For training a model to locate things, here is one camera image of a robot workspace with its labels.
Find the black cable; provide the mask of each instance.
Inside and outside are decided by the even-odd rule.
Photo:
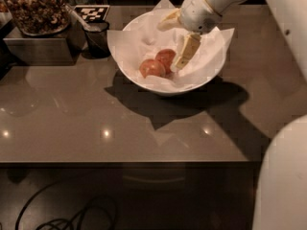
[[[43,191],[47,190],[48,188],[50,188],[52,186],[55,186],[55,185],[60,184],[62,182],[66,182],[66,181],[69,181],[69,180],[72,180],[72,179],[75,179],[75,178],[78,178],[78,177],[81,177],[81,176],[84,176],[86,174],[88,174],[88,172],[85,173],[85,174],[82,174],[82,175],[76,175],[76,176],[72,176],[72,177],[69,177],[69,178],[65,178],[65,179],[53,182],[53,183],[43,187],[42,189],[37,191],[35,194],[33,194],[28,199],[28,201],[25,203],[25,205],[22,207],[22,209],[21,209],[21,211],[20,211],[20,213],[18,215],[18,218],[16,220],[16,223],[15,223],[15,230],[19,230],[19,224],[20,224],[20,221],[21,221],[25,211],[28,209],[29,205],[32,203],[32,201],[39,194],[41,194]],[[101,198],[108,199],[112,203],[112,205],[114,207],[114,212],[113,212],[114,216],[113,217],[112,217],[112,215],[109,213],[109,211],[105,207],[97,204],[97,200],[99,200]],[[117,204],[116,204],[115,200],[113,198],[111,198],[110,196],[98,195],[98,196],[95,196],[92,199],[90,199],[86,203],[86,205],[78,213],[76,213],[71,219],[65,219],[65,218],[52,219],[52,220],[50,220],[48,222],[40,224],[36,228],[36,230],[40,230],[40,229],[43,229],[45,227],[49,227],[49,230],[67,230],[67,229],[68,230],[74,230],[73,222],[77,218],[79,218],[79,220],[77,222],[77,230],[81,230],[82,229],[82,225],[83,225],[83,220],[85,218],[86,213],[89,210],[92,210],[92,209],[98,209],[98,210],[102,211],[104,213],[104,215],[106,215],[106,218],[108,219],[108,222],[109,222],[109,227],[107,228],[107,230],[114,230],[115,229],[115,224],[117,222],[117,215],[118,215]]]

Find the table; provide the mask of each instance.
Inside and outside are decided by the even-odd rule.
[[[149,6],[111,6],[122,30]],[[14,66],[0,80],[1,163],[261,162],[272,137],[307,113],[307,85],[265,5],[232,6],[219,76],[182,96],[139,89],[112,57]]]

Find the robotic hand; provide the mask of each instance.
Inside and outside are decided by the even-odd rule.
[[[172,71],[182,69],[200,46],[202,34],[210,33],[222,20],[232,4],[246,0],[184,0],[180,9],[173,10],[158,24],[161,31],[185,28],[189,31],[173,61]],[[307,80],[307,0],[266,0],[286,38],[290,49]]]

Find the jar of nuts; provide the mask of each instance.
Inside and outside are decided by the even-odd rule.
[[[4,0],[14,24],[29,36],[59,33],[70,24],[70,15],[62,0]]]

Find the black cup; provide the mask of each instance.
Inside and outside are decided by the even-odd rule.
[[[90,25],[97,26],[101,29],[99,32],[90,32],[83,28],[90,55],[94,58],[109,57],[110,51],[106,41],[106,32],[109,28],[109,23],[101,21],[98,23],[90,23]]]

